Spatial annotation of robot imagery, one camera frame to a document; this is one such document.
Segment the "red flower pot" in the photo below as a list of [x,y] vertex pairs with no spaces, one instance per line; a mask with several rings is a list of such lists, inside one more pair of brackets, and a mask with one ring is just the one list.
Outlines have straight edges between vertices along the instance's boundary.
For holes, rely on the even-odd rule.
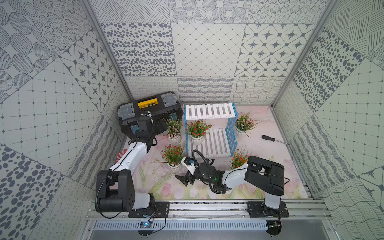
[[177,175],[182,170],[182,160],[186,157],[185,147],[181,145],[168,145],[162,151],[160,163],[166,164]]
[[212,125],[208,121],[204,120],[193,120],[186,125],[187,133],[191,138],[191,144],[199,146],[203,143],[207,131],[212,128]]

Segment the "orange flower pot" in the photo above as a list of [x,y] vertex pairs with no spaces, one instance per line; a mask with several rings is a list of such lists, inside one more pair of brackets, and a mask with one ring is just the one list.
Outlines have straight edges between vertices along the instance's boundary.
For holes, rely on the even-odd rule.
[[241,167],[242,165],[244,165],[247,161],[248,161],[248,153],[242,149],[237,149],[235,152],[234,152],[234,156],[232,157],[232,162],[231,162],[231,169],[236,169],[238,167]]

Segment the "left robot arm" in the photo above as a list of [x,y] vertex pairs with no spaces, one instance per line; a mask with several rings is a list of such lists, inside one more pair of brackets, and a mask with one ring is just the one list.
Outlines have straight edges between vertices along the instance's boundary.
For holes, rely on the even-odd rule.
[[149,217],[155,213],[155,198],[150,193],[136,193],[132,173],[139,162],[157,145],[156,135],[162,133],[162,125],[145,111],[138,118],[139,130],[130,140],[127,152],[108,170],[97,175],[96,203],[98,213],[135,212]]

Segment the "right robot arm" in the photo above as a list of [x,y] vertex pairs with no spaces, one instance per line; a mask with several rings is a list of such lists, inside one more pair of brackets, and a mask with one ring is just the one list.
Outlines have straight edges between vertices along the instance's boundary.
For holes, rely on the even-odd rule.
[[184,176],[176,178],[184,186],[201,181],[208,185],[211,192],[224,195],[238,185],[249,183],[265,192],[263,202],[247,202],[248,213],[251,218],[288,218],[289,212],[286,204],[281,201],[285,194],[285,168],[279,163],[250,156],[246,163],[233,170],[219,171],[213,166],[214,160],[203,157],[198,163],[194,157],[182,160],[182,166],[187,168]]

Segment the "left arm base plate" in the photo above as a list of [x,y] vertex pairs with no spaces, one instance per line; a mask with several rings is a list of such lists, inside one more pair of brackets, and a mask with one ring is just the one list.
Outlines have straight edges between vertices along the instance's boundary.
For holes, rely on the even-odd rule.
[[169,216],[170,202],[150,202],[144,209],[135,209],[129,212],[129,218],[167,218]]

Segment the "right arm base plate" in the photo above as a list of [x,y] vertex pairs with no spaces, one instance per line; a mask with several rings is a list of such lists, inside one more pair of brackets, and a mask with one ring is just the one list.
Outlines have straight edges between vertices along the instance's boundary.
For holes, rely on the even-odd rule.
[[288,218],[290,216],[285,202],[280,201],[278,209],[269,208],[264,202],[247,202],[250,218]]

